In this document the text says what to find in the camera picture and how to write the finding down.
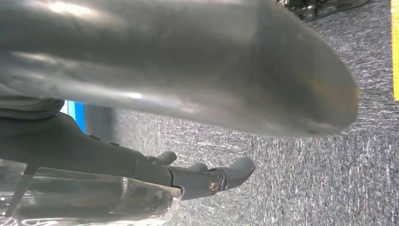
plastic wrap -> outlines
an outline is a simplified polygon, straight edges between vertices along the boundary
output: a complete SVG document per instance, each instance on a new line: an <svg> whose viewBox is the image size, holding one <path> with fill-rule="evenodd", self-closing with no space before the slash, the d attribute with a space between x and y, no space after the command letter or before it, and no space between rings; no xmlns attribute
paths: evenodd
<svg viewBox="0 0 399 226"><path fill-rule="evenodd" d="M170 220L181 197L179 189L130 178L49 168L30 175L23 163L1 163L2 226L158 226Z"/></svg>

bicycle saddle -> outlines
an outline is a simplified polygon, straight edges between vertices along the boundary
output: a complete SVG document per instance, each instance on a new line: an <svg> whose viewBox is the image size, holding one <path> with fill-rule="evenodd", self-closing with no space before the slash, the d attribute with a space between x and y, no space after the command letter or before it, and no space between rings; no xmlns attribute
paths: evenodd
<svg viewBox="0 0 399 226"><path fill-rule="evenodd" d="M0 0L0 85L261 135L356 117L347 66L271 0Z"/></svg>

bolt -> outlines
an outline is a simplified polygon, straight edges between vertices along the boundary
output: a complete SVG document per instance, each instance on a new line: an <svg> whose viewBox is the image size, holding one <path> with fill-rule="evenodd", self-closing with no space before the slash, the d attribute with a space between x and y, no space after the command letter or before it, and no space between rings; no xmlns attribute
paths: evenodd
<svg viewBox="0 0 399 226"><path fill-rule="evenodd" d="M211 194L216 194L219 192L219 183L216 180L212 180L209 183L209 192Z"/></svg>

black plastic part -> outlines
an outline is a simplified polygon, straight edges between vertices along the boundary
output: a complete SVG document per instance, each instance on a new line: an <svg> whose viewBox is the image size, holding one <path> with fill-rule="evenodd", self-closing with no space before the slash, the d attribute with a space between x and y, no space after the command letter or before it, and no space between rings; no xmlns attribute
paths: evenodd
<svg viewBox="0 0 399 226"><path fill-rule="evenodd" d="M0 119L0 159L47 167L137 179L170 186L168 169L141 153L83 134L68 115L39 121Z"/></svg>
<svg viewBox="0 0 399 226"><path fill-rule="evenodd" d="M182 200L198 199L212 196L209 183L218 181L219 175L196 172L180 167L170 167L173 175L173 186L182 190Z"/></svg>
<svg viewBox="0 0 399 226"><path fill-rule="evenodd" d="M369 0L276 0L305 22L360 7Z"/></svg>

gray fabric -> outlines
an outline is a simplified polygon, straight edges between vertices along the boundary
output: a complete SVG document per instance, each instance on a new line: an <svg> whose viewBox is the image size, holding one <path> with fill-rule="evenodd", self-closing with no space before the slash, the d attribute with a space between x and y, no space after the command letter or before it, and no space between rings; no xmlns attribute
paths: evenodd
<svg viewBox="0 0 399 226"><path fill-rule="evenodd" d="M172 150L181 166L255 160L248 183L183 202L168 226L399 225L399 104L392 98L389 2L371 0L311 24L352 68L361 89L358 120L340 135L259 137L115 111L115 140L144 154Z"/></svg>
<svg viewBox="0 0 399 226"><path fill-rule="evenodd" d="M0 84L0 118L45 119L57 114L63 105L63 100L25 97Z"/></svg>

